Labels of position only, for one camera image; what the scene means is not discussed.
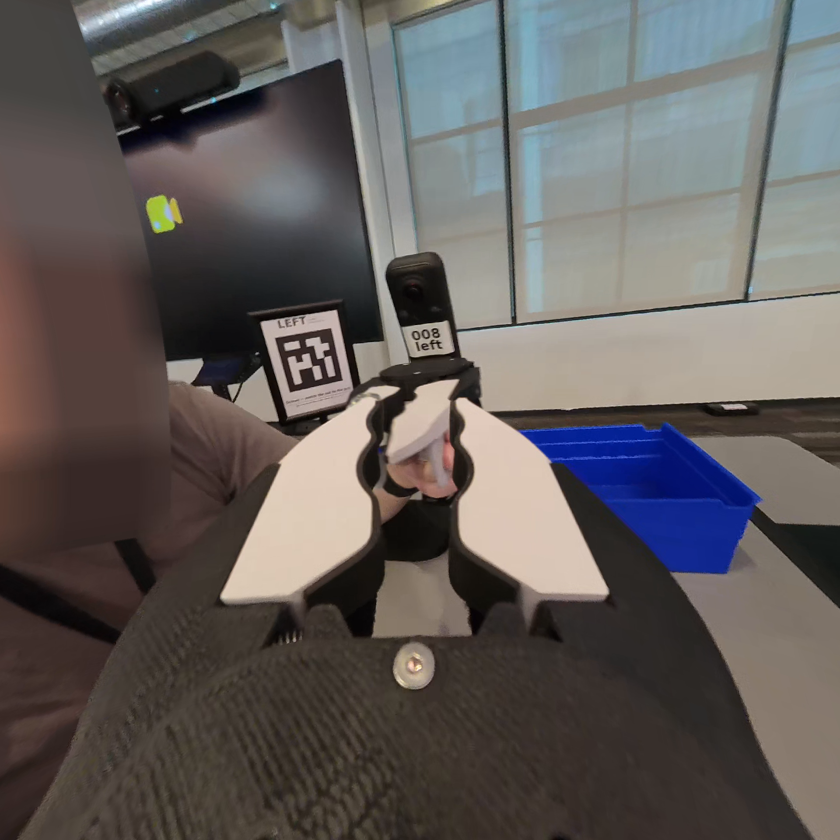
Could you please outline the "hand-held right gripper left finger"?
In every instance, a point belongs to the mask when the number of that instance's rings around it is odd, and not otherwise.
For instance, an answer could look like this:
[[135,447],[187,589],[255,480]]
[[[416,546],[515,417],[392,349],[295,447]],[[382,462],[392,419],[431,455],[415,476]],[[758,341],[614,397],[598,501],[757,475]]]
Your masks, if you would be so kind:
[[382,398],[358,396],[280,462],[220,593],[226,606],[308,606],[316,593],[368,550],[378,508],[362,468],[378,469]]

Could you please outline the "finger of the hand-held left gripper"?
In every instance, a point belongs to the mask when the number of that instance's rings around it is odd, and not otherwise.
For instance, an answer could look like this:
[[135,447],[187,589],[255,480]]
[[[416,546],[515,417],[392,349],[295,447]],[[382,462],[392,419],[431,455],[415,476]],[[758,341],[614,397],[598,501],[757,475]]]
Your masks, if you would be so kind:
[[399,412],[403,408],[401,390],[393,385],[361,385],[351,395],[347,412]]
[[400,464],[443,440],[449,429],[452,394],[458,380],[440,380],[419,385],[413,399],[392,420],[385,456]]

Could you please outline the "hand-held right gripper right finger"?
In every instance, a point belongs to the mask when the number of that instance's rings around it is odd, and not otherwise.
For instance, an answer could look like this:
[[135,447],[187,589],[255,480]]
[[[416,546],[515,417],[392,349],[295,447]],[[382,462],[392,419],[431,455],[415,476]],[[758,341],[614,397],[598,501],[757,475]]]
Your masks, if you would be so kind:
[[605,601],[609,589],[549,458],[464,397],[451,415],[457,594],[470,606]]

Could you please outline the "person's torso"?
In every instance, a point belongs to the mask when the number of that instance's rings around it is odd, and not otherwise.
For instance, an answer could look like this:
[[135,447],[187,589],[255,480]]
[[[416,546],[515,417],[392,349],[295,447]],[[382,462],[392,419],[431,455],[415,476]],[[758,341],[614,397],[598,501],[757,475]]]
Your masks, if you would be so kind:
[[[210,392],[169,387],[171,507],[133,541],[159,581],[226,506],[297,441]],[[116,543],[4,562],[87,619],[120,633],[144,593]],[[62,764],[113,642],[1,601],[1,837],[17,838]]]

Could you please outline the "person's left hand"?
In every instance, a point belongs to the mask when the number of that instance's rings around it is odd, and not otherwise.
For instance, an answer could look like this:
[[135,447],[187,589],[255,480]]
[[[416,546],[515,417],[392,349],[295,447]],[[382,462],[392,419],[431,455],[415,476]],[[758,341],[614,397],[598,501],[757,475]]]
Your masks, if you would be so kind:
[[385,460],[386,478],[382,491],[396,498],[399,494],[417,493],[432,499],[453,497],[458,487],[454,480],[455,450],[449,434],[401,462]]

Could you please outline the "large grid window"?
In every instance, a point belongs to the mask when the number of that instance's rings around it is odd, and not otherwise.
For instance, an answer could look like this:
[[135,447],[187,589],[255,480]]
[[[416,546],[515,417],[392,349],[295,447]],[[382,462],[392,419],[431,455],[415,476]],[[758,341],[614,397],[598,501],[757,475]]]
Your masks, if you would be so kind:
[[838,1],[416,5],[408,189],[459,327],[838,292]]

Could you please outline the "blue plastic bin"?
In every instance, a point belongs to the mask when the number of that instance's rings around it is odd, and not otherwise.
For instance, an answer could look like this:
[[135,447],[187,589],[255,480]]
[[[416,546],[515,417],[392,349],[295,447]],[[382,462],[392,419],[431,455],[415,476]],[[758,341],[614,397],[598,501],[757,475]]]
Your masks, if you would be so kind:
[[671,572],[726,574],[762,498],[669,424],[523,429]]

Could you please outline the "black television screen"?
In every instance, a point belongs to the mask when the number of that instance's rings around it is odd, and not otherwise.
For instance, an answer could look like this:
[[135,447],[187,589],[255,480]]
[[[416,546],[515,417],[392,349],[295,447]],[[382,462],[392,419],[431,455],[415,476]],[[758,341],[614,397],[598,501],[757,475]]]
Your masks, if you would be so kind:
[[339,59],[119,136],[164,357],[256,350],[249,314],[341,300],[383,341]]

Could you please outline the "framed marker sign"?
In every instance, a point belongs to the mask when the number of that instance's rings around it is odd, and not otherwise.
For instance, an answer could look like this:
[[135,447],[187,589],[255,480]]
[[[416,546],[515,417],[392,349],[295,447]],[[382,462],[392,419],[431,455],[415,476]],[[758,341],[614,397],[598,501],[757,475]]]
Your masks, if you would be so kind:
[[280,424],[340,413],[360,384],[342,300],[251,311]]

